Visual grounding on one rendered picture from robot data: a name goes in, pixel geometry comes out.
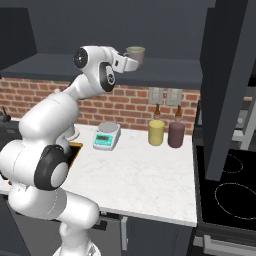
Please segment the dark cabinet door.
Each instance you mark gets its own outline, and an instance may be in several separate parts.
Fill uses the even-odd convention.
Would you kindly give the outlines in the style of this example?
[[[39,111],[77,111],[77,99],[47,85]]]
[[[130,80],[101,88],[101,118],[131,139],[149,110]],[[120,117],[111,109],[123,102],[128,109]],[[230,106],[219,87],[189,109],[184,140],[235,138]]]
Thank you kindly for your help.
[[[205,178],[218,181],[256,60],[256,0],[216,0],[200,63]]]
[[[36,53],[28,9],[0,7],[0,70]]]

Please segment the black hob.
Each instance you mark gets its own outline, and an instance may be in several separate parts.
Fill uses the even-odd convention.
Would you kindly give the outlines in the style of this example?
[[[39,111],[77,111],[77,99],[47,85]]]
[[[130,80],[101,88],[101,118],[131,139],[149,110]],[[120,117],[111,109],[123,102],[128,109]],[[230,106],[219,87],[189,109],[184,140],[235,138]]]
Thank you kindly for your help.
[[[197,107],[193,157],[197,237],[256,247],[256,131],[249,150],[231,143],[219,181],[205,178],[201,109]]]

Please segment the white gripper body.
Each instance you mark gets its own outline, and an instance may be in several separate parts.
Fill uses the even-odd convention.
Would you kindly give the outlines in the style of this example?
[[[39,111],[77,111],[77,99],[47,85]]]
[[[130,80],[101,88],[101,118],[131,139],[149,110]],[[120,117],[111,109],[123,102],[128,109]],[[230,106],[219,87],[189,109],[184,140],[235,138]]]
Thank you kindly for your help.
[[[126,58],[126,64],[124,67],[124,71],[125,72],[133,72],[136,71],[138,69],[139,66],[139,62],[137,60],[134,60],[130,57]]]

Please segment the dark wall cabinet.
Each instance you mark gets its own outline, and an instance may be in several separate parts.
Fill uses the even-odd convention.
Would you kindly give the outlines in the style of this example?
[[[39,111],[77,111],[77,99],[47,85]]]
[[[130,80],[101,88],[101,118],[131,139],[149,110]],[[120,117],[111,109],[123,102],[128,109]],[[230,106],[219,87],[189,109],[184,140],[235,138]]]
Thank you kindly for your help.
[[[37,53],[0,70],[3,77],[70,81],[73,54],[85,45],[145,48],[142,67],[122,85],[198,89],[207,11],[216,0],[0,0],[27,8]]]

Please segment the pale green mug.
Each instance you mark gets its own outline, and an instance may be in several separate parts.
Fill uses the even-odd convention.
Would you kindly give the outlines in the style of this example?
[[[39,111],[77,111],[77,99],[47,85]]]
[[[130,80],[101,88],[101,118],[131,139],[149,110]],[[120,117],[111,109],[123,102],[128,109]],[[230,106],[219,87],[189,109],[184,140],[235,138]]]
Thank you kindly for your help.
[[[126,55],[136,60],[139,65],[142,65],[144,61],[145,48],[140,46],[130,46],[126,49]]]

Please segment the dark base cupboard door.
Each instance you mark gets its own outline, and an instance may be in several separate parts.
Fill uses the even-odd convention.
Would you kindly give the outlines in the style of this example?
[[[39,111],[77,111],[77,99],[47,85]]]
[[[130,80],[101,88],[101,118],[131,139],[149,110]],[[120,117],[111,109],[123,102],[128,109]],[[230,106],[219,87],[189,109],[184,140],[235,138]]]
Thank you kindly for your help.
[[[122,256],[189,256],[192,231],[189,226],[129,217]]]

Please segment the grey wall socket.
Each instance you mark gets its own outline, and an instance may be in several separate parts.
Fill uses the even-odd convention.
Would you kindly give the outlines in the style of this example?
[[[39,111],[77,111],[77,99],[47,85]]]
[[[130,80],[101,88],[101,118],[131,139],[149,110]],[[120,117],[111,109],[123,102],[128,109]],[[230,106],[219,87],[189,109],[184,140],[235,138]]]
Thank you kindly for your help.
[[[148,93],[148,102],[150,104],[162,104],[163,88],[150,87]]]
[[[167,98],[166,98],[166,105],[167,106],[178,106],[181,104],[182,98],[182,90],[181,89],[174,89],[168,88],[167,89]]]

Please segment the yellow bottle brown cap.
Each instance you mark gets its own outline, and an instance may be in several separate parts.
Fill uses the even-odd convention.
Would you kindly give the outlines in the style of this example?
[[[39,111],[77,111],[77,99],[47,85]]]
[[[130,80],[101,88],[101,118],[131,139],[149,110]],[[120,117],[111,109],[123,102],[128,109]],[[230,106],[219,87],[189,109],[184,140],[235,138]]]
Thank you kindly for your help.
[[[148,142],[152,146],[160,146],[163,142],[165,123],[161,121],[159,104],[156,104],[153,119],[148,124]]]

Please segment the white teal kitchen scale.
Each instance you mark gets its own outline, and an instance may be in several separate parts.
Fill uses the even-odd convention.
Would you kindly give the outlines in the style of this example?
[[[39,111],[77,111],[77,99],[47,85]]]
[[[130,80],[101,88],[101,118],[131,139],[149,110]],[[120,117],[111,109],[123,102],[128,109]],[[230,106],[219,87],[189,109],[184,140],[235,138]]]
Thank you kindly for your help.
[[[121,126],[115,122],[102,122],[93,137],[93,148],[96,150],[112,151],[121,135]]]

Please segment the dark red bottle brown cap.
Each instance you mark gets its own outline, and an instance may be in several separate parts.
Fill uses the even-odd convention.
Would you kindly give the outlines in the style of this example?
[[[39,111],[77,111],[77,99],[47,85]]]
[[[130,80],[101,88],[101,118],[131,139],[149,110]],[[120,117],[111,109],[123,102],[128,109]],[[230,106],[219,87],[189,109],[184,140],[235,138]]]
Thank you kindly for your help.
[[[174,121],[169,124],[168,145],[172,148],[180,148],[183,144],[185,125],[182,122],[181,106],[178,106]]]

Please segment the dark tray orange rim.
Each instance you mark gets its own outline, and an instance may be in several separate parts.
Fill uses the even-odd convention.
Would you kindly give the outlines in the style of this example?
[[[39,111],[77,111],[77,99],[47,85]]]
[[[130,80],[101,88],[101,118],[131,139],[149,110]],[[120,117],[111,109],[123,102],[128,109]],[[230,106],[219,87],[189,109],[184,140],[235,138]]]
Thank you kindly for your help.
[[[77,158],[81,148],[83,147],[83,144],[78,142],[70,142],[69,145],[70,145],[71,152],[68,158],[68,166],[71,167],[74,160]]]

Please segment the black tap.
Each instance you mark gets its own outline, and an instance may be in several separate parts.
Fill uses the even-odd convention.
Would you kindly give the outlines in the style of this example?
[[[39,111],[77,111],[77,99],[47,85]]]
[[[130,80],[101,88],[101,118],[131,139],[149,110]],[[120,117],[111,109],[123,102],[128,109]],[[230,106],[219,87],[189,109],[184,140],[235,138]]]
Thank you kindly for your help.
[[[9,122],[11,120],[11,116],[6,113],[5,108],[2,108],[0,111],[0,122]]]

